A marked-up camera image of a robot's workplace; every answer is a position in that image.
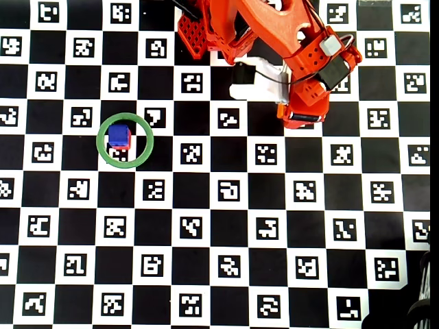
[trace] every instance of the checkerboard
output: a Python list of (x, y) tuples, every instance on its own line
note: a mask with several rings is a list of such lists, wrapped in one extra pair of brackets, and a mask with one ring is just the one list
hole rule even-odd
[[(285, 130), (192, 60), (171, 1), (0, 0), (0, 329), (400, 328), (429, 249), (429, 2), (316, 8), (364, 61)], [(154, 131), (136, 169), (96, 150), (119, 112)], [(122, 161), (146, 145), (126, 124)]]

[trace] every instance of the black object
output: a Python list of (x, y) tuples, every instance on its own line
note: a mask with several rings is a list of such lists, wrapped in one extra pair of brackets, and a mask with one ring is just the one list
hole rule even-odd
[(316, 78), (324, 83), (327, 90), (333, 90), (350, 72), (351, 70), (345, 65), (343, 58), (337, 56), (318, 71)]

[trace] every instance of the blue cube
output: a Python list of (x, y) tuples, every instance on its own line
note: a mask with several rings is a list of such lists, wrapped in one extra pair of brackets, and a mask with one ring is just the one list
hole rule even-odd
[(127, 125), (111, 125), (108, 127), (108, 144), (113, 149), (130, 149), (131, 131)]

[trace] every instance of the green ring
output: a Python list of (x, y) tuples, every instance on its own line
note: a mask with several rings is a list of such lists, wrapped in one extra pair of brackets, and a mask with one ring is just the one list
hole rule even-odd
[[(117, 161), (117, 160), (111, 158), (110, 155), (108, 154), (108, 152), (106, 151), (106, 148), (104, 146), (105, 133), (106, 133), (108, 127), (110, 127), (114, 122), (120, 121), (120, 120), (134, 121), (135, 123), (138, 123), (143, 128), (143, 130), (145, 130), (146, 147), (143, 150), (143, 153), (136, 160), (129, 161), (129, 162)], [(142, 118), (136, 114), (133, 114), (133, 113), (125, 113), (124, 112), (124, 113), (118, 113), (118, 114), (112, 115), (111, 117), (106, 119), (101, 124), (101, 127), (99, 128), (99, 132), (97, 133), (97, 136), (96, 136), (96, 148), (97, 148), (97, 151), (99, 152), (99, 154), (101, 155), (101, 157), (109, 165), (112, 165), (112, 166), (114, 166), (116, 168), (120, 168), (120, 169), (129, 169), (129, 168), (135, 168), (135, 167), (140, 166), (150, 157), (153, 147), (154, 147), (154, 135), (152, 133), (152, 129), (151, 129), (150, 125), (148, 124), (148, 122), (145, 121), (144, 118)]]

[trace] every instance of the black square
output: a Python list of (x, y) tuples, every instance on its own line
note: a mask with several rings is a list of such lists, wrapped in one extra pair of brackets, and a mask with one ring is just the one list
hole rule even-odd
[(325, 174), (324, 205), (327, 210), (363, 210), (361, 175)]
[(329, 288), (367, 288), (364, 250), (328, 249)]
[(131, 284), (132, 247), (96, 247), (95, 284)]
[(283, 124), (276, 116), (277, 105), (268, 102), (248, 103), (249, 136), (283, 136)]
[(44, 317), (46, 315), (46, 293), (23, 293), (24, 317)]
[(323, 136), (359, 136), (358, 102), (330, 102)]
[(429, 32), (395, 32), (396, 65), (430, 65)]
[(208, 136), (210, 104), (208, 101), (174, 102), (174, 135)]
[(362, 138), (364, 173), (400, 173), (398, 138)]
[(373, 5), (357, 4), (357, 29), (366, 31), (393, 30), (392, 6), (374, 3)]
[(288, 173), (322, 173), (322, 139), (286, 137), (285, 160)]
[(249, 249), (250, 286), (287, 286), (286, 249)]
[(26, 134), (61, 134), (62, 101), (28, 100)]
[(99, 99), (100, 66), (66, 66), (66, 99)]
[(140, 66), (138, 99), (173, 99), (173, 66)]
[(55, 289), (55, 324), (91, 324), (93, 285), (57, 285)]
[(171, 323), (171, 287), (134, 286), (132, 293), (133, 324)]
[(62, 170), (97, 170), (94, 136), (63, 136)]
[(67, 29), (100, 30), (102, 17), (101, 0), (67, 1)]
[(360, 101), (396, 101), (395, 66), (358, 68)]
[(249, 173), (248, 205), (250, 209), (285, 209), (285, 175)]
[(55, 283), (56, 247), (19, 248), (17, 283)]
[(288, 248), (325, 248), (323, 211), (287, 211)]
[(173, 31), (174, 9), (174, 4), (168, 1), (146, 0), (140, 2), (139, 29), (141, 31)]
[(430, 175), (402, 175), (404, 211), (430, 211)]
[(211, 211), (211, 246), (247, 247), (247, 230), (245, 210)]
[(280, 319), (281, 297), (280, 295), (258, 295), (258, 319)]
[(29, 29), (29, 22), (28, 0), (0, 2), (0, 29)]
[(32, 142), (32, 163), (54, 163), (54, 152), (53, 142)]
[(30, 64), (64, 64), (65, 31), (31, 31)]
[(95, 209), (60, 209), (59, 245), (94, 245)]
[(24, 150), (24, 136), (19, 135), (1, 135), (0, 149), (4, 155), (0, 157), (0, 170), (23, 168), (23, 150)]
[(212, 326), (248, 326), (248, 288), (211, 287)]
[(171, 210), (136, 209), (135, 245), (171, 245)]
[[(146, 137), (137, 136), (137, 157), (146, 146)], [(154, 136), (154, 151), (137, 171), (172, 171), (172, 136)]]
[(23, 38), (20, 36), (0, 37), (0, 56), (20, 57), (23, 50)]
[(27, 65), (0, 64), (0, 98), (26, 98)]
[(209, 284), (209, 249), (172, 248), (172, 284)]
[(97, 206), (134, 208), (134, 173), (99, 173)]
[(211, 171), (247, 171), (247, 138), (211, 137)]
[(174, 173), (173, 208), (209, 208), (208, 173)]
[(430, 103), (398, 102), (399, 136), (430, 137)]
[(289, 288), (288, 290), (291, 327), (329, 327), (327, 289)]
[(367, 249), (404, 249), (404, 223), (401, 212), (365, 212)]
[(102, 64), (137, 65), (137, 32), (104, 32)]
[(35, 91), (56, 93), (58, 88), (58, 72), (37, 72), (35, 77)]
[(21, 205), (23, 207), (58, 207), (59, 190), (59, 172), (25, 171)]

